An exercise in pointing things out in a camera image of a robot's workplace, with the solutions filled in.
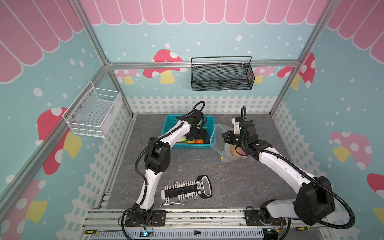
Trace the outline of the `clear zip top bag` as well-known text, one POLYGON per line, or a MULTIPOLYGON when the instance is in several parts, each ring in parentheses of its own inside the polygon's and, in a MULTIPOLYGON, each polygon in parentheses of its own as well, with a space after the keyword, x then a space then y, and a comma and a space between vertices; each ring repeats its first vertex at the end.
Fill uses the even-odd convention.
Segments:
POLYGON ((234 157, 230 153, 230 144, 224 143, 224 139, 222 137, 222 134, 227 132, 227 131, 232 131, 233 127, 228 127, 225 125, 221 124, 215 124, 215 130, 216 130, 216 140, 217 143, 212 146, 211 148, 215 150, 221 157, 222 162, 233 162, 233 161, 239 161, 239 160, 245 160, 245 159, 250 159, 250 156, 245 156, 245 153, 240 149, 237 148, 237 153, 240 154, 238 157, 234 157))

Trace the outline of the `teal plastic basket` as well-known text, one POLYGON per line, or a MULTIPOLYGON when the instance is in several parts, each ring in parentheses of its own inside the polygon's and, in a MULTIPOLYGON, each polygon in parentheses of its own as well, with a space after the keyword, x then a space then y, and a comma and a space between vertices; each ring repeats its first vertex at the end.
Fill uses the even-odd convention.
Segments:
MULTIPOLYGON (((166 134, 169 130, 171 130, 179 121, 177 119, 178 115, 167 115, 164 121, 163 129, 161 135, 166 134)), ((215 118, 210 115, 205 115, 207 117, 207 123, 203 127, 207 130, 209 135, 209 143, 208 144, 190 144, 190 143, 176 143, 172 149, 193 149, 193 150, 208 150, 212 146, 217 143, 216 140, 216 130, 215 130, 215 118)))

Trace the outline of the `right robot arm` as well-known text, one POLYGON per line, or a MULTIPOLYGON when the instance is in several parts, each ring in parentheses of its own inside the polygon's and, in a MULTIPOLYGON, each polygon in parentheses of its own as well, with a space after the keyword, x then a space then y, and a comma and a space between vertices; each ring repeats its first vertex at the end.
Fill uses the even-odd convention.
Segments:
POLYGON ((316 223, 333 229, 349 229, 356 222, 351 207, 333 192, 330 181, 324 177, 302 170, 286 157, 281 155, 273 146, 259 140, 257 136, 248 137, 246 133, 235 134, 228 131, 222 134, 226 144, 241 148, 242 151, 264 164, 285 180, 295 191, 296 198, 290 200, 269 200, 260 206, 259 215, 264 223, 278 218, 300 220, 313 226, 316 223), (323 219, 336 209, 339 202, 347 211, 349 220, 342 225, 324 222, 323 219))

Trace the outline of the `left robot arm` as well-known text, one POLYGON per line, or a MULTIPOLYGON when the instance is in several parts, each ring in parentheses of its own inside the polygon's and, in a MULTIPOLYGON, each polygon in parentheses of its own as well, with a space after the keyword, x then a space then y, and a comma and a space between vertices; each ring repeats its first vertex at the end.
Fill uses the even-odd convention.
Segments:
POLYGON ((150 222, 154 207, 156 189, 160 178, 171 162, 173 146, 186 134, 201 126, 204 115, 200 111, 192 111, 178 116, 177 124, 165 134, 149 140, 148 145, 139 154, 135 162, 135 171, 143 178, 143 186, 138 199, 131 208, 124 211, 121 225, 125 225, 129 215, 142 225, 150 222))

